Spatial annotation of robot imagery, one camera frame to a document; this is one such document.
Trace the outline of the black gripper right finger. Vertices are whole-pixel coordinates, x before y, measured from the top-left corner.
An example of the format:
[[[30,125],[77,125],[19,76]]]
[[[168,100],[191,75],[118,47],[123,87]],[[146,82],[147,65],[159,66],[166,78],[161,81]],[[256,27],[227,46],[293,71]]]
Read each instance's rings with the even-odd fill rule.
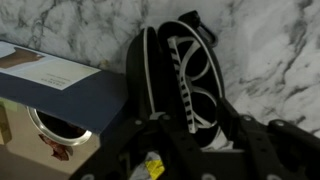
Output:
[[[199,102],[200,117],[213,126],[200,131],[203,145],[221,133],[230,150],[202,155],[203,180],[320,180],[320,140],[281,119],[264,125],[240,115],[225,99]]]

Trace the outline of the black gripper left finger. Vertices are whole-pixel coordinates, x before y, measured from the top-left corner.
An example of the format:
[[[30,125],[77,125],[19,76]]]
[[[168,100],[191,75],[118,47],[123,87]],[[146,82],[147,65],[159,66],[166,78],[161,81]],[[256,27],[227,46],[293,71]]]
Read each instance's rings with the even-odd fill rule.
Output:
[[[159,153],[164,163],[160,180],[200,180],[199,146],[177,119],[130,118],[117,127],[104,144],[85,161],[69,180],[128,180],[149,152]]]

